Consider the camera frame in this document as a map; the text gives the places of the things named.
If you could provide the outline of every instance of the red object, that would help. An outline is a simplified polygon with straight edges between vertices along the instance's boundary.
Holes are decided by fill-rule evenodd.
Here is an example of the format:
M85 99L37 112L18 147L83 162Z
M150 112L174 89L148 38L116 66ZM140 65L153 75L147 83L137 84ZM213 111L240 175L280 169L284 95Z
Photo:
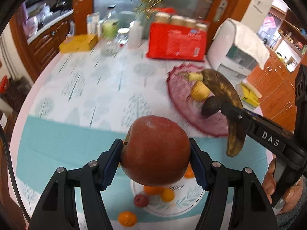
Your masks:
M301 43L300 41L297 41L294 46L298 47L299 49L303 49L303 43Z
M207 32L171 24L152 23L147 57L203 61Z
M152 10L169 13L169 14L177 14L177 11L172 7L165 7L165 8L153 8Z
M137 208L144 208L148 206L149 200L145 195L137 194L133 199L133 203Z
M264 22L262 24L263 27L266 29L271 29L276 27L276 22L274 17L270 16L264 19Z
M121 165L133 181L150 187L179 181L188 168L190 141L173 121L158 116L143 116L128 131Z
M172 104L178 113L185 118L192 126L204 134L215 137L228 135L226 116L220 111L208 118L201 115L203 102L195 102L191 97L191 89L195 83L186 81L182 76L176 75L179 72L199 72L203 68L193 64L181 64L179 67L168 73L168 93Z
M7 75L5 75L0 82L0 94L4 94L7 91L9 83L9 79Z

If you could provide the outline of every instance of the finger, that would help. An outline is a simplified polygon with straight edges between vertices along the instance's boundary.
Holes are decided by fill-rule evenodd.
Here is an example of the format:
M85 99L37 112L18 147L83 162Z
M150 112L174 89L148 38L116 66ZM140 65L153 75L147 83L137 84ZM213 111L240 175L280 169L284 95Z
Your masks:
M298 203L303 193L302 182L303 182L303 179L300 178L297 185L292 186L290 189L286 191L286 193L283 196L285 203L288 203L294 206Z
M289 188L283 195L283 200L285 202L284 207L280 213L286 213L291 211L297 205L303 193L302 179L299 181L298 185L294 185Z
M268 198L270 204L272 204L272 198L271 198L271 196L267 194L267 198Z
M269 168L268 168L268 172L267 172L267 173L274 174L275 166L276 166L276 159L273 159L273 160L270 162L270 165L269 165Z
M266 195L272 195L274 193L276 189L276 182L271 173L266 173L264 180L263 180L262 187Z

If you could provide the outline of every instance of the yellow box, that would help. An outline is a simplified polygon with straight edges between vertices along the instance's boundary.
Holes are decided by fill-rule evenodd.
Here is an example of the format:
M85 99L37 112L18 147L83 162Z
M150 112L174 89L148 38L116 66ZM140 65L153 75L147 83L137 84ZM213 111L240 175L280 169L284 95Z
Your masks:
M96 35L75 35L74 37L67 38L63 41L59 50L61 53L70 53L77 51L91 51L97 44Z
M244 100L246 103L256 108L259 106L259 99L245 85L239 83L236 88L240 99Z

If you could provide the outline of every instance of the red apple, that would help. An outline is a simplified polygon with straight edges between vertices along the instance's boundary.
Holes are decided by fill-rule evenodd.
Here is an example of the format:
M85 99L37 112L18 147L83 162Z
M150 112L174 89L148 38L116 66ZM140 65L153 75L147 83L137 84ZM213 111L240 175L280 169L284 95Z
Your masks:
M144 116L128 131L121 165L137 183L165 186L183 177L189 158L189 138L179 125L164 117Z
M148 206L149 200L145 195L137 194L133 199L133 203L138 208L144 208Z

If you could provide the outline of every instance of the glass jar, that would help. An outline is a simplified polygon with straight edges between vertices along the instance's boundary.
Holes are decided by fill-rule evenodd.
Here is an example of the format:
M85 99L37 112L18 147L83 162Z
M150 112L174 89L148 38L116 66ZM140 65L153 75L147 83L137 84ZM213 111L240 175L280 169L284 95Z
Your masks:
M128 33L129 29L126 27L120 28L117 31L116 41L118 42L120 47L124 46L128 42Z

